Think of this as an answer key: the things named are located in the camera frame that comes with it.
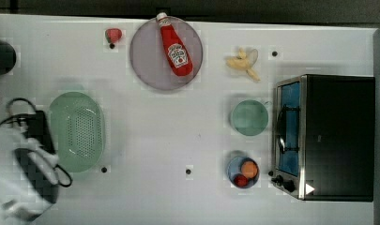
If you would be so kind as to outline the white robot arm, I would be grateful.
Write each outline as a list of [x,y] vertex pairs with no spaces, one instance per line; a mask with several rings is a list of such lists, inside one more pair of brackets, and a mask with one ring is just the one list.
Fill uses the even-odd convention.
[[29,225],[59,195],[56,154],[44,112],[0,126],[0,225]]

